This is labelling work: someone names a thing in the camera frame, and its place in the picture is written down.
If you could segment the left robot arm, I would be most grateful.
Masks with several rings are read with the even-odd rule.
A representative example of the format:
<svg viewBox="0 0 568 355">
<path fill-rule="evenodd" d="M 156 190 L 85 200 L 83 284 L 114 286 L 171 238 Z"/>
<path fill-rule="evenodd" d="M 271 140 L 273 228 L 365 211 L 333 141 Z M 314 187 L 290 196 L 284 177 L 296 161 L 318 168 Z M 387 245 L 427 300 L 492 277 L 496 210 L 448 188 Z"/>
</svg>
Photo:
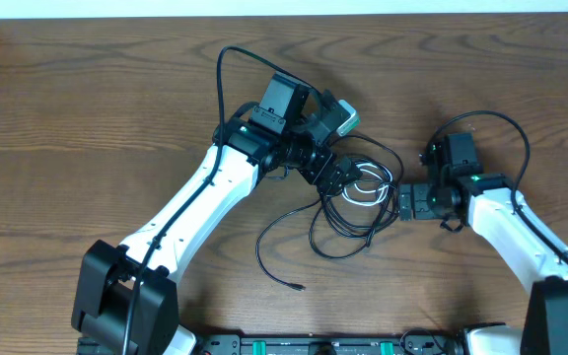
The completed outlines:
<svg viewBox="0 0 568 355">
<path fill-rule="evenodd" d="M 224 216 L 270 172 L 298 171 L 322 195 L 361 172 L 331 142 L 360 121 L 330 91 L 275 73 L 260 102 L 240 106 L 215 130 L 197 171 L 147 224 L 118 246 L 98 240 L 85 253 L 71 324 L 114 353 L 189 354 L 194 333 L 178 320 L 177 287 Z"/>
</svg>

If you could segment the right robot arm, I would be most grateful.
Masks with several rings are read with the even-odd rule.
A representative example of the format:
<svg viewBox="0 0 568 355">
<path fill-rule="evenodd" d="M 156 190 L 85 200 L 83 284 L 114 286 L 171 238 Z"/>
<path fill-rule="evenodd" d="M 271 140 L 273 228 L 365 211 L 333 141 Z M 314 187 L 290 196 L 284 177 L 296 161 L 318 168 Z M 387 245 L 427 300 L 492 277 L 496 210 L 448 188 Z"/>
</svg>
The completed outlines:
<svg viewBox="0 0 568 355">
<path fill-rule="evenodd" d="M 472 229 L 498 252 L 530 296 L 523 328 L 465 327 L 448 354 L 568 354 L 568 246 L 503 174 L 487 174 L 469 133 L 450 134 L 420 156 L 424 183 L 399 187 L 403 221 L 438 220 Z"/>
</svg>

